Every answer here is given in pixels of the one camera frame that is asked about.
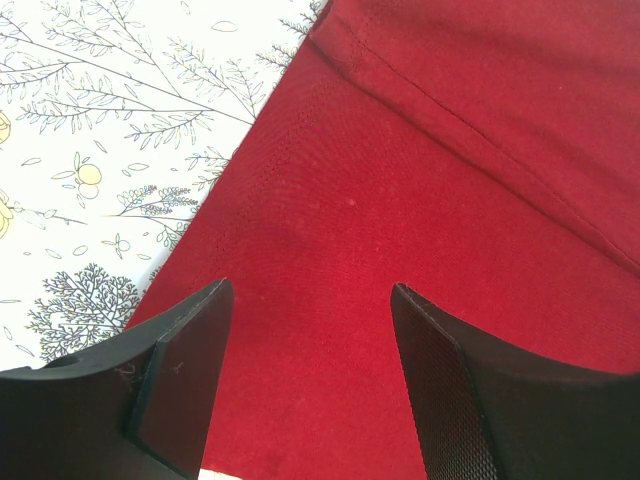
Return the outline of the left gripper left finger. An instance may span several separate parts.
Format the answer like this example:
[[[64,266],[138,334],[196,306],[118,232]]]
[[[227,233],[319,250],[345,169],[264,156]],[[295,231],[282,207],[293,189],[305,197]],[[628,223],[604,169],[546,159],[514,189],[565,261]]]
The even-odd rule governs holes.
[[[5,479],[195,479],[231,330],[217,280],[39,369],[1,375]]]

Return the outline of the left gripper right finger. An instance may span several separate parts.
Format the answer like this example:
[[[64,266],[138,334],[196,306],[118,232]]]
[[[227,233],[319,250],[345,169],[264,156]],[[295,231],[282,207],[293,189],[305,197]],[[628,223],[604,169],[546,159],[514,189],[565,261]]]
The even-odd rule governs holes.
[[[635,479],[639,377],[526,351],[409,287],[396,343],[431,479]]]

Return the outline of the dark red t shirt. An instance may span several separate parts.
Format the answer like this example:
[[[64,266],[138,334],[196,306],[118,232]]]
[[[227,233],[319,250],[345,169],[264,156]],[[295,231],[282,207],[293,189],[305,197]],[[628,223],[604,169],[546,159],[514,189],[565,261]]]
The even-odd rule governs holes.
[[[639,367],[639,5],[332,1],[133,316],[235,308],[207,470],[421,479],[390,294]]]

